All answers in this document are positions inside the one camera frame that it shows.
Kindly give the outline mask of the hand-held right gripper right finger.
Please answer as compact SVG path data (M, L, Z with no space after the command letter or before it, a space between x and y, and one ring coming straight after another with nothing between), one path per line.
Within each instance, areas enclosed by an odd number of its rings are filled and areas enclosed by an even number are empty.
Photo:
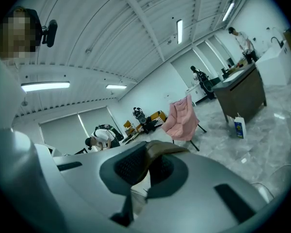
M254 216L267 202L221 163L190 152L167 154L171 175L149 191L144 233L219 233Z

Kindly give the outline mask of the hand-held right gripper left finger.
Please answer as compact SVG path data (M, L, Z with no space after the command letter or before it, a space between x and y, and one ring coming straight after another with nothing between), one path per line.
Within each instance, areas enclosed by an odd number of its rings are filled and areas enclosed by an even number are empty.
M146 204L146 142L53 160L77 194L110 220L128 226Z

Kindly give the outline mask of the white printed strap bag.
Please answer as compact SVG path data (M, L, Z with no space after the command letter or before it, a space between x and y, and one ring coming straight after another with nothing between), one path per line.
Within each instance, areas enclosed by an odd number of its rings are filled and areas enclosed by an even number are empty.
M174 168L169 161L164 160L165 155L189 152L187 148L180 147L170 142L154 140L146 143L144 150L136 154L138 162L132 172L132 185L140 183L150 173L151 186L166 180L173 172Z

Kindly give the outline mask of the pink jacket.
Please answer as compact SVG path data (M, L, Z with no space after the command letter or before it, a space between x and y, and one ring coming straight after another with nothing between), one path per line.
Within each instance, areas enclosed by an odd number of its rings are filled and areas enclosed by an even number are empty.
M207 131L199 125L199 120L193 109L192 96L188 94L183 99L169 105L169 114L162 124L162 129L174 141L190 142L196 151L199 148L192 141L196 128L199 127L204 133Z

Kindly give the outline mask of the grey roller blind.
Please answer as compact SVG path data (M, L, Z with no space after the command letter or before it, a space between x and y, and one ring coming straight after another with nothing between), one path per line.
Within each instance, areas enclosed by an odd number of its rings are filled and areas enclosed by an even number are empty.
M77 114L40 124L44 142L61 154L76 154L85 148L86 133Z
M109 124L118 130L107 107L79 113L79 117L89 136L95 131L98 125Z

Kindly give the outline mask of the blue and white paper bag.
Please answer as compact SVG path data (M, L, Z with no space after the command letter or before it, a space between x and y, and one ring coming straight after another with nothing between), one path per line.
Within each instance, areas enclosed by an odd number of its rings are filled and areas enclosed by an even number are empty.
M245 139L246 137L246 125L245 120L239 114L234 119L234 126L236 130L236 136L241 139Z

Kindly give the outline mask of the striped pillow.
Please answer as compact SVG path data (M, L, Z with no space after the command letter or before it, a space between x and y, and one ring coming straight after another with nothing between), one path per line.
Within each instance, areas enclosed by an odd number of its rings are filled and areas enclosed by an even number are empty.
M158 117L150 122L150 125L154 128L157 128L157 127L161 126L162 124L164 124L164 120L161 119L160 117Z

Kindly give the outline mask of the orange couch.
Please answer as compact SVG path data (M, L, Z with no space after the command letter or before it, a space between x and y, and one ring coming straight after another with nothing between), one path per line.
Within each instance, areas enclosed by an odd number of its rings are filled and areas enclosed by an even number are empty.
M156 118L158 118L158 117L160 117L161 119L163 119L164 122L167 120L167 116L165 115L165 113L164 113L163 111L160 110L160 111L157 111L157 112L153 113L151 116L148 117L148 119L149 119L149 123L150 123L152 120L154 120L154 119L156 119Z

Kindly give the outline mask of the wooden cabinet with dark top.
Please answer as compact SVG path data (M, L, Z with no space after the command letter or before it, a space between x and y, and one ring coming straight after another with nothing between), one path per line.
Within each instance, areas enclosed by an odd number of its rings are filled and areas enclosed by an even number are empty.
M254 63L234 72L213 87L225 120L240 116L247 122L261 106L267 106L262 78Z

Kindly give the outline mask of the white low cabinet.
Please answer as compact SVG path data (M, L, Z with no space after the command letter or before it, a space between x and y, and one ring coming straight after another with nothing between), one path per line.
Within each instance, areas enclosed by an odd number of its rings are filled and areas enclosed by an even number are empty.
M185 91L186 95L191 95L192 102L196 105L197 102L206 97L206 93L201 88L200 84L196 84Z

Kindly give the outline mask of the white counter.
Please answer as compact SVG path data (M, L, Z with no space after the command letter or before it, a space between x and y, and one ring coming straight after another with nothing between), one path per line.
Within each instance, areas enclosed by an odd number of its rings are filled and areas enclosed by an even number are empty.
M265 86L288 85L291 79L291 50L286 40L283 47L277 43L270 47L256 62Z

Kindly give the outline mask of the black curved faucet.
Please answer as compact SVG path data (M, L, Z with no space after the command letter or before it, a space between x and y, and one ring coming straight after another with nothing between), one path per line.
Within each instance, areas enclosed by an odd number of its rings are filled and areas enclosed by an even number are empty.
M273 42L274 39L277 41L279 47L282 48L283 45L284 45L283 40L280 41L277 37L273 36L273 37L271 38L271 43Z

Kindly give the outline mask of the gold frame side table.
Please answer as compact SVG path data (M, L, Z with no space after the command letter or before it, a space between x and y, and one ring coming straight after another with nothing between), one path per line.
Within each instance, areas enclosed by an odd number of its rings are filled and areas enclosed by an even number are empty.
M136 129L134 124L131 123L129 120L127 120L124 123L124 128L125 128L125 133L126 133L127 136L135 135L135 134L138 133L138 130Z

